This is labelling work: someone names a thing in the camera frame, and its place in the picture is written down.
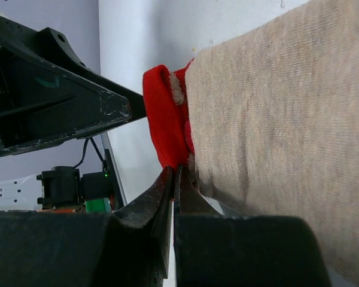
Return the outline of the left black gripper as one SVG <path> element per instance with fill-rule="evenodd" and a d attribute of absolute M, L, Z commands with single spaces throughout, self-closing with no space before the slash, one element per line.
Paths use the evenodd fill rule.
<path fill-rule="evenodd" d="M 59 145 L 146 116 L 142 96 L 88 68 L 64 34 L 0 16 L 0 157 Z"/>

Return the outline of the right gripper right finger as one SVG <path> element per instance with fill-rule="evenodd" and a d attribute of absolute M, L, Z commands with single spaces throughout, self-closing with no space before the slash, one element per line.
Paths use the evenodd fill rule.
<path fill-rule="evenodd" d="M 194 187 L 188 168 L 180 165 L 174 183 L 174 217 L 185 214 L 221 216 Z"/>

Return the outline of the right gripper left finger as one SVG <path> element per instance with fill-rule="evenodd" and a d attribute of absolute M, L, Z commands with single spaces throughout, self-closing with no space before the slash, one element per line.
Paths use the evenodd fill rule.
<path fill-rule="evenodd" d="M 167 278 L 173 180 L 173 168 L 165 167 L 151 187 L 114 213 L 121 278 Z"/>

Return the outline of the beige reindeer sock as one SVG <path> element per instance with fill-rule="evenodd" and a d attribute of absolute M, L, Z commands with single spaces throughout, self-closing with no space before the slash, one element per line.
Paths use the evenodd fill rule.
<path fill-rule="evenodd" d="M 234 209 L 303 218 L 359 286 L 359 1 L 309 1 L 142 85 L 162 166 Z"/>

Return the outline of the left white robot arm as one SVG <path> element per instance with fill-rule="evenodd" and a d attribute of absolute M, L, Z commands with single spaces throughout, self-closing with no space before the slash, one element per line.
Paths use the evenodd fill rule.
<path fill-rule="evenodd" d="M 142 96 L 91 71 L 64 34 L 37 31 L 0 16 L 0 157 L 94 137 L 144 118 Z M 102 169 L 78 165 L 0 181 L 1 210 L 76 209 L 108 199 L 124 205 L 109 148 L 98 151 Z"/>

